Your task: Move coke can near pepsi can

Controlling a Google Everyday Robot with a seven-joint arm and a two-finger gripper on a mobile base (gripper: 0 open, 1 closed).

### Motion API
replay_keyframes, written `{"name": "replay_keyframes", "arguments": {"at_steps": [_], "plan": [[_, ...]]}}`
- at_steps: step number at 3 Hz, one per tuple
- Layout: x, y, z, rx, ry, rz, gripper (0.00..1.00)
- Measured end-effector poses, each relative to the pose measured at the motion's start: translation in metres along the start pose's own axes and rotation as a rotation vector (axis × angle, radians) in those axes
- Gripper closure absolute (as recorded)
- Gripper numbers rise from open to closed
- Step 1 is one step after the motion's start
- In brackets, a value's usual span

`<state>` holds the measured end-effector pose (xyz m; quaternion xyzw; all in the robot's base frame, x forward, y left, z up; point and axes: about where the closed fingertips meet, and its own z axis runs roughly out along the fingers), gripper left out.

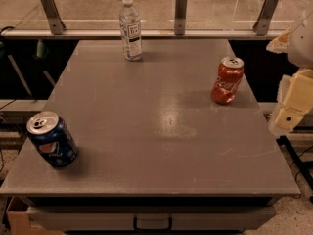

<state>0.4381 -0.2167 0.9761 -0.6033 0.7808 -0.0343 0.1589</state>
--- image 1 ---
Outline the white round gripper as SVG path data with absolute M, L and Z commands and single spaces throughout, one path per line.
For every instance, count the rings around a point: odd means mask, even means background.
M 301 68 L 293 76 L 283 75 L 277 93 L 277 104 L 269 120 L 275 135 L 291 133 L 313 109 L 313 6 L 307 7 L 266 50 L 288 54 L 288 60 Z

